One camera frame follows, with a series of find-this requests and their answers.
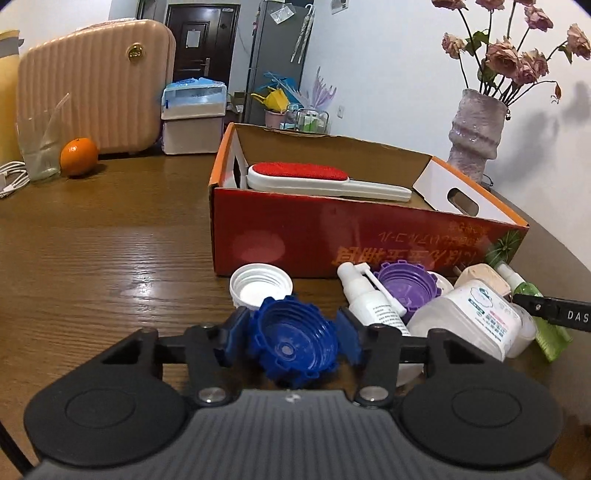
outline orange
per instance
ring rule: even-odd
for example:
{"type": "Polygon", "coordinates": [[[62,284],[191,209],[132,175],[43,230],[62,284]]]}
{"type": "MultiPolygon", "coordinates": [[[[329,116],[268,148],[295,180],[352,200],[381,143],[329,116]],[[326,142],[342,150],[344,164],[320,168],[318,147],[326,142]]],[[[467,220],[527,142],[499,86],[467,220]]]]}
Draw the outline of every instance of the orange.
{"type": "Polygon", "coordinates": [[[69,177],[84,175],[99,162],[99,149],[90,138],[76,138],[61,151],[61,172],[69,177]]]}

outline bottle cap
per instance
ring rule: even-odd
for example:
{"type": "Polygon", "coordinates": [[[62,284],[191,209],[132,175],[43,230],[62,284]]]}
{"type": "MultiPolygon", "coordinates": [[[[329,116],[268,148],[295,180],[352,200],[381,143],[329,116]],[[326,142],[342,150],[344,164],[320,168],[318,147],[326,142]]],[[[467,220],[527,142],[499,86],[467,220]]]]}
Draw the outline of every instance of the bottle cap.
{"type": "Polygon", "coordinates": [[[235,307],[258,310],[263,300],[281,300],[293,292],[293,282],[282,269],[264,263],[238,268],[230,278],[230,295],[235,307]]]}
{"type": "Polygon", "coordinates": [[[515,291],[519,285],[525,282],[523,277],[505,262],[499,262],[495,270],[509,284],[511,291],[515,291]]]}
{"type": "Polygon", "coordinates": [[[318,307],[295,297],[267,298],[252,316],[248,353],[268,378],[301,388],[337,368],[336,328],[318,307]]]}
{"type": "Polygon", "coordinates": [[[515,310],[521,318],[521,329],[517,334],[517,338],[507,352],[507,358],[516,358],[520,356],[523,351],[529,347],[530,343],[535,340],[538,334],[538,327],[535,325],[534,319],[525,309],[515,303],[511,303],[511,307],[515,310]]]}
{"type": "Polygon", "coordinates": [[[426,272],[422,265],[413,265],[406,260],[383,263],[377,277],[386,290],[407,309],[405,322],[420,307],[441,295],[441,289],[437,288],[437,277],[426,272]]]}
{"type": "Polygon", "coordinates": [[[452,282],[450,282],[443,275],[440,275],[439,273],[436,273],[436,272],[429,272],[429,273],[431,275],[435,275],[435,277],[437,278],[437,288],[441,289],[441,295],[446,295],[447,293],[450,293],[454,289],[452,282]]]}

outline orange cardboard box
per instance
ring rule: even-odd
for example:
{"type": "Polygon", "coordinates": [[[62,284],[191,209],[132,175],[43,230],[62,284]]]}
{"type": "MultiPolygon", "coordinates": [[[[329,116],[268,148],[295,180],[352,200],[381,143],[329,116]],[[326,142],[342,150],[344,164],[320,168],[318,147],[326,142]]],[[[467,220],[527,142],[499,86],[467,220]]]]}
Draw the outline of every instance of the orange cardboard box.
{"type": "Polygon", "coordinates": [[[455,265],[511,260],[528,230],[511,208],[439,158],[346,137],[231,124],[209,188],[218,275],[264,262],[292,277],[330,278],[343,262],[378,269],[396,260],[449,275],[455,265]],[[394,203],[249,190],[248,166],[270,161],[333,166],[413,195],[394,203]]]}

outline purple bottle cap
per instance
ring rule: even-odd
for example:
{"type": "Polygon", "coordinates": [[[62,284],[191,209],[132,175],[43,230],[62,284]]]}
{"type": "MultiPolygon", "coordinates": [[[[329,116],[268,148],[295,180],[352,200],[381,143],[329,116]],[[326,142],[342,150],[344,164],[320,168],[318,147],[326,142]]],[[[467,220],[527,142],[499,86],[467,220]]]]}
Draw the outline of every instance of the purple bottle cap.
{"type": "Polygon", "coordinates": [[[437,288],[437,277],[427,272],[422,265],[413,265],[406,260],[383,263],[376,277],[407,309],[404,323],[408,323],[419,308],[441,295],[441,289],[437,288]]]}

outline black tool handle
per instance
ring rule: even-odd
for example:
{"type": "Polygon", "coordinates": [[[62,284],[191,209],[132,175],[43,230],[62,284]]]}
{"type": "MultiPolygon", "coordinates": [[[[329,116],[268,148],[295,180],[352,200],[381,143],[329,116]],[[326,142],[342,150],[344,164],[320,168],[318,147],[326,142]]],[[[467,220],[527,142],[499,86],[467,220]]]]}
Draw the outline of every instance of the black tool handle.
{"type": "Polygon", "coordinates": [[[522,294],[513,295],[513,303],[553,325],[591,332],[591,303],[522,294]]]}

